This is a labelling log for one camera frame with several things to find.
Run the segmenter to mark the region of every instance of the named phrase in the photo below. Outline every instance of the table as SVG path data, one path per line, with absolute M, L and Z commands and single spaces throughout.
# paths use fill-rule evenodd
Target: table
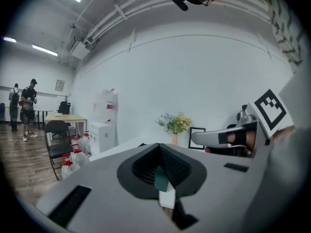
M 44 112 L 45 112 L 45 116 L 47 116 L 48 115 L 48 112 L 51 112 L 51 111 L 53 111 L 53 110 L 35 110 L 35 112 L 38 112 L 38 129 L 40 130 L 40 116 L 39 116 L 39 114 L 40 114 L 40 111 L 42 111 L 42 124 L 43 124 L 43 129 L 45 129 L 45 125 L 44 125 Z
M 79 115 L 61 115 L 61 116 L 55 116 L 54 114 L 49 114 L 45 117 L 46 122 L 50 121 L 64 121 L 65 123 L 74 123 L 76 128 L 76 135 L 78 132 L 78 123 L 83 123 L 83 133 L 86 131 L 86 118 L 79 116 Z

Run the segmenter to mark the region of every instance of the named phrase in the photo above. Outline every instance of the man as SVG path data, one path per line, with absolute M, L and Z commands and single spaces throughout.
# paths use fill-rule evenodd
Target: man
M 187 0 L 193 4 L 208 6 L 214 0 Z M 269 16 L 273 26 L 273 34 L 279 44 L 283 54 L 288 58 L 293 72 L 302 66 L 304 61 L 309 60 L 310 42 L 305 33 L 302 23 L 289 7 L 285 0 L 264 0 L 269 9 Z M 289 137 L 295 132 L 294 126 L 277 132 L 273 137 L 273 142 L 277 142 L 285 137 Z M 229 134 L 228 143 L 235 142 L 235 134 Z M 249 150 L 255 146 L 256 133 L 246 133 L 246 145 Z
M 22 109 L 20 111 L 20 119 L 22 121 L 22 124 L 24 126 L 24 142 L 27 142 L 27 135 L 26 131 L 28 133 L 29 137 L 37 137 L 38 135 L 31 132 L 29 130 L 28 125 L 34 124 L 34 118 L 35 118 L 35 112 L 34 112 L 34 103 L 37 103 L 37 92 L 35 91 L 35 85 L 37 84 L 37 81 L 35 79 L 32 79 L 30 82 L 30 86 L 26 87 L 22 93 L 21 93 L 21 102 L 22 102 Z
M 17 132 L 17 115 L 19 103 L 19 91 L 17 83 L 14 85 L 14 88 L 11 89 L 10 91 L 9 101 L 10 101 L 10 118 L 11 118 L 12 132 Z

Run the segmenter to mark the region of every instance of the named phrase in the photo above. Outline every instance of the wall sign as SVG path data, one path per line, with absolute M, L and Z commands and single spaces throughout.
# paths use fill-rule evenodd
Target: wall sign
M 63 91 L 64 90 L 65 81 L 57 80 L 55 91 Z

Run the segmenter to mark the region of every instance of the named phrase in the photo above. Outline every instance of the white wall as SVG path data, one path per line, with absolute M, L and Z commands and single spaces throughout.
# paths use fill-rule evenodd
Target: white wall
M 29 86 L 31 79 L 36 79 L 38 84 L 35 89 L 38 102 L 35 109 L 57 110 L 60 102 L 65 100 L 66 95 L 69 95 L 74 72 L 69 68 L 59 66 L 57 62 L 22 51 L 13 44 L 4 42 L 0 53 L 0 103 L 3 102 L 9 106 L 9 92 L 15 83 L 18 83 L 21 93 L 25 87 Z M 65 81 L 63 92 L 55 91 L 57 80 Z M 10 120 L 8 109 L 5 120 Z
M 115 88 L 119 143 L 145 132 L 165 136 L 155 123 L 165 112 L 184 112 L 194 127 L 227 127 L 243 104 L 268 88 L 280 91 L 292 76 L 271 31 L 252 15 L 218 5 L 140 14 L 112 29 L 78 68 L 74 112 L 90 122 L 95 92 Z M 180 137 L 182 145 L 188 140 Z

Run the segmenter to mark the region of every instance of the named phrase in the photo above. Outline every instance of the backpack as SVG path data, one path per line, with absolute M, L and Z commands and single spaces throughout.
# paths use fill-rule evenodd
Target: backpack
M 11 106 L 17 107 L 17 105 L 18 105 L 18 92 L 16 93 L 15 90 L 14 90 L 14 94 L 12 95 L 11 101 L 12 101 Z

